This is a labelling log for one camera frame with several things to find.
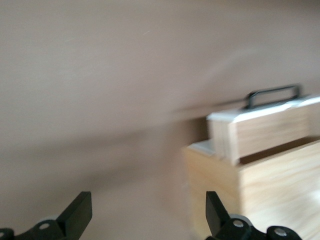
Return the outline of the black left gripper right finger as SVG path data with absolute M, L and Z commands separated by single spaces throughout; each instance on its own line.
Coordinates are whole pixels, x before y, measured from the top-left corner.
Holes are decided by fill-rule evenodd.
M 230 217 L 218 194 L 206 192 L 206 220 L 211 235 L 206 240 L 265 240 L 265 234 L 240 217 Z

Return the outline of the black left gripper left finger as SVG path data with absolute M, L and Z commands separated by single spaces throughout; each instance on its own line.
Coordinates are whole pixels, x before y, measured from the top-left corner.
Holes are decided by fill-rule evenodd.
M 92 219 L 92 194 L 82 191 L 55 219 L 37 223 L 14 240 L 80 240 Z

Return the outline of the white drawer with black handle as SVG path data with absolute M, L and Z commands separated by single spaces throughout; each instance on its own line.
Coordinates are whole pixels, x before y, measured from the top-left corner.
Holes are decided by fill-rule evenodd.
M 210 113 L 206 120 L 218 158 L 240 159 L 310 135 L 310 116 L 320 94 L 303 95 L 300 84 L 250 92 L 245 106 Z

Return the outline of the light wooden drawer cabinet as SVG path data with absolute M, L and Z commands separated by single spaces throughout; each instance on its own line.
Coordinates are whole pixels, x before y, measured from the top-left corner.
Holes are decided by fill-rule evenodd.
M 207 140 L 183 153 L 191 221 L 201 239 L 211 233 L 206 193 L 215 191 L 230 214 L 247 217 L 262 232 L 285 226 L 303 240 L 320 240 L 320 136 L 246 156 L 236 166 L 218 159 Z

